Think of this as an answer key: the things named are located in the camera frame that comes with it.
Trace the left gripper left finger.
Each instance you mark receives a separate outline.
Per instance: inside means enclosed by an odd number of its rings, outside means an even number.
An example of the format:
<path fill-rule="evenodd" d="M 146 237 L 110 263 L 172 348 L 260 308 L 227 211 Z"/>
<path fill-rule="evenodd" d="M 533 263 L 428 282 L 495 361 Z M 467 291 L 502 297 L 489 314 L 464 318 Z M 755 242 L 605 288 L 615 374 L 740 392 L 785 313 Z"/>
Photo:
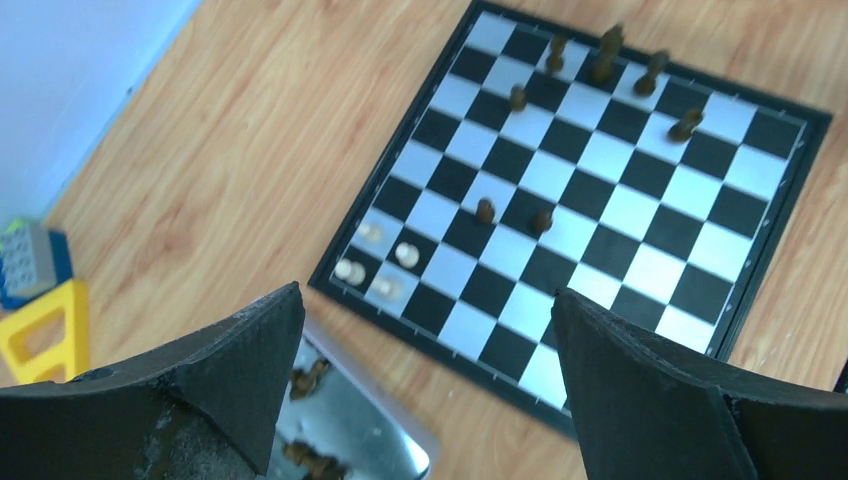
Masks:
<path fill-rule="evenodd" d="M 1 391 L 5 479 L 253 479 L 267 472 L 305 320 L 291 282 L 66 383 Z"/>

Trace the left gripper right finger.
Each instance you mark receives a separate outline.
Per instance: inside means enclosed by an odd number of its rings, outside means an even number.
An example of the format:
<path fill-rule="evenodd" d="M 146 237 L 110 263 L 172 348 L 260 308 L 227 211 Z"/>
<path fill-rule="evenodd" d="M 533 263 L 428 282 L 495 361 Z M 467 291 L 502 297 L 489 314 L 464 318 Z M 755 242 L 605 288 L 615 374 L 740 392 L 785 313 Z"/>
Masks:
<path fill-rule="evenodd" d="M 715 360 L 570 288 L 551 320 L 591 479 L 843 479 L 847 397 Z"/>

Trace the tin box with dark pieces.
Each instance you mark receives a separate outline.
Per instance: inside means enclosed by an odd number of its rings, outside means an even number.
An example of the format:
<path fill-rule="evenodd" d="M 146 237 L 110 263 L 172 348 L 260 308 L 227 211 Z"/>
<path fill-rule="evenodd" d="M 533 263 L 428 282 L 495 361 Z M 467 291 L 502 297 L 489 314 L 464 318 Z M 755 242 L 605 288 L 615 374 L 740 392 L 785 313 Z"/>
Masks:
<path fill-rule="evenodd" d="M 439 440 L 311 319 L 276 423 L 269 479 L 429 479 Z"/>

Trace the black silver chess board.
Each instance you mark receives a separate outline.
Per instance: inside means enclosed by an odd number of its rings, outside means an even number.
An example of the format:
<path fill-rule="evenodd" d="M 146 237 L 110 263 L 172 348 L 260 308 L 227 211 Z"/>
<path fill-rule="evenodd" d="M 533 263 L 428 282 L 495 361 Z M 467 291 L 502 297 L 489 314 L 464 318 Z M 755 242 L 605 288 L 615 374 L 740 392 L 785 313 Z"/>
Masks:
<path fill-rule="evenodd" d="M 565 434 L 556 290 L 727 359 L 832 120 L 597 48 L 472 2 L 309 281 Z"/>

